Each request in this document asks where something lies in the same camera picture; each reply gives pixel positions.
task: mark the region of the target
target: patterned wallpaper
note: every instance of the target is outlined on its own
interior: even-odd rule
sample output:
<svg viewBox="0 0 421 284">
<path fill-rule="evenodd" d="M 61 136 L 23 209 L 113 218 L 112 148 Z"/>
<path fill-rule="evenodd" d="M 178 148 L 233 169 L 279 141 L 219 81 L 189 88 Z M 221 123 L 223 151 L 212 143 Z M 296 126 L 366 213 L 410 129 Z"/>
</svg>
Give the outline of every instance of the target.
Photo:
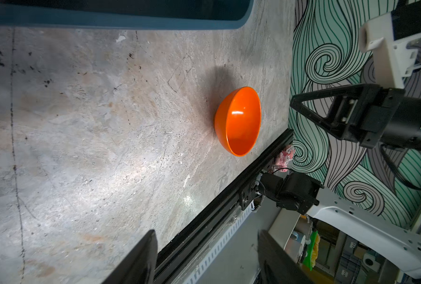
<svg viewBox="0 0 421 284">
<path fill-rule="evenodd" d="M 393 10 L 393 0 L 296 0 L 291 95 L 347 84 L 373 83 L 371 53 L 357 46 L 358 31 L 370 18 Z M 421 41 L 414 45 L 419 49 Z M 421 70 L 405 81 L 406 96 L 421 98 Z M 305 102 L 326 116 L 331 99 Z M 294 169 L 322 181 L 339 196 L 403 228 L 421 203 L 421 192 L 397 181 L 379 148 L 339 141 L 290 108 Z M 400 171 L 421 186 L 421 152 L 388 151 Z"/>
</svg>

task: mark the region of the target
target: bowl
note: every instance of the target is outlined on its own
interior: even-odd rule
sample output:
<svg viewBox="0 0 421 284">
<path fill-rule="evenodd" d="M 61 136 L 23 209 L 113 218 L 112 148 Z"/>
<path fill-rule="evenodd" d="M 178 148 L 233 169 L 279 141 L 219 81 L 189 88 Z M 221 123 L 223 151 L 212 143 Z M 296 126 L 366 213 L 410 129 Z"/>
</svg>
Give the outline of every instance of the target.
<svg viewBox="0 0 421 284">
<path fill-rule="evenodd" d="M 261 127 L 261 102 L 253 88 L 234 90 L 219 105 L 214 128 L 221 145 L 234 156 L 248 154 Z"/>
</svg>

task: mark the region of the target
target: pink object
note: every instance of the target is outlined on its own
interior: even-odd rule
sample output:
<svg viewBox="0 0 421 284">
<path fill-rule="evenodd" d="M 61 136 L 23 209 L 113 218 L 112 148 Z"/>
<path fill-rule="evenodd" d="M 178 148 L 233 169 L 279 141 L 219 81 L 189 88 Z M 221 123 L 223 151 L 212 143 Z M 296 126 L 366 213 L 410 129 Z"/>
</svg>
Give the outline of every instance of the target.
<svg viewBox="0 0 421 284">
<path fill-rule="evenodd" d="M 295 152 L 296 150 L 293 145 L 287 145 L 275 158 L 275 164 L 272 166 L 272 171 L 286 168 L 288 166 L 288 162 L 293 159 Z M 285 173 L 288 169 L 281 169 L 280 171 Z"/>
</svg>

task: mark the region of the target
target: wall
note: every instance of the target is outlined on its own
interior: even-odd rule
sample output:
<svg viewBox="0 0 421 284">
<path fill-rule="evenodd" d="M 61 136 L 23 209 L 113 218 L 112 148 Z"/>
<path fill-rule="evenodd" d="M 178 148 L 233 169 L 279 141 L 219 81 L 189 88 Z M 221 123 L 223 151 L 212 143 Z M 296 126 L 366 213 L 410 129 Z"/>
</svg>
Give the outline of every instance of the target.
<svg viewBox="0 0 421 284">
<path fill-rule="evenodd" d="M 392 0 L 296 0 L 291 95 L 348 84 L 373 83 L 371 53 L 358 47 L 361 25 L 393 10 Z M 421 41 L 414 45 L 419 49 Z M 406 78 L 406 96 L 421 98 L 421 70 Z M 331 99 L 306 102 L 324 115 Z M 421 204 L 421 192 L 400 184 L 379 148 L 368 150 L 339 141 L 290 108 L 289 127 L 296 133 L 294 169 L 324 182 L 339 196 L 401 227 Z M 421 152 L 389 151 L 400 171 L 421 186 Z"/>
</svg>

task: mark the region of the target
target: bowl rim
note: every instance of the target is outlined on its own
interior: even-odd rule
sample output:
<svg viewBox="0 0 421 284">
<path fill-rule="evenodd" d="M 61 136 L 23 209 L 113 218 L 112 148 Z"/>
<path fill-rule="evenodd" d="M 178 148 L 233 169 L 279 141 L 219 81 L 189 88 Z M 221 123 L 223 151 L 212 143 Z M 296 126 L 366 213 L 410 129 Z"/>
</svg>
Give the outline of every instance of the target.
<svg viewBox="0 0 421 284">
<path fill-rule="evenodd" d="M 230 145 L 230 141 L 228 141 L 228 132 L 227 132 L 227 130 L 228 130 L 228 117 L 229 117 L 229 114 L 230 114 L 231 105 L 233 105 L 234 99 L 236 98 L 237 94 L 239 94 L 240 91 L 242 91 L 242 89 L 246 89 L 246 88 L 252 89 L 253 92 L 255 92 L 255 94 L 256 94 L 256 98 L 258 99 L 258 105 L 260 107 L 260 119 L 259 119 L 260 123 L 259 123 L 259 126 L 258 126 L 258 131 L 256 133 L 256 137 L 255 137 L 255 141 L 253 142 L 253 145 L 250 147 L 250 149 L 248 149 L 248 151 L 246 153 L 244 153 L 242 155 L 239 155 L 239 154 L 236 154 L 233 151 L 233 149 L 231 148 L 231 145 Z M 237 157 L 243 157 L 243 156 L 247 155 L 253 149 L 253 147 L 256 144 L 256 141 L 258 140 L 258 136 L 260 134 L 261 118 L 262 118 L 261 100 L 260 100 L 260 96 L 258 95 L 258 92 L 254 88 L 249 87 L 249 86 L 245 86 L 245 87 L 241 87 L 241 88 L 236 89 L 236 94 L 233 95 L 233 97 L 231 99 L 231 102 L 230 102 L 230 105 L 228 107 L 228 111 L 226 112 L 226 121 L 225 121 L 225 139 L 226 139 L 226 142 L 228 143 L 228 148 L 230 148 L 230 150 L 231 150 L 231 154 L 233 154 L 234 156 L 237 156 Z"/>
</svg>

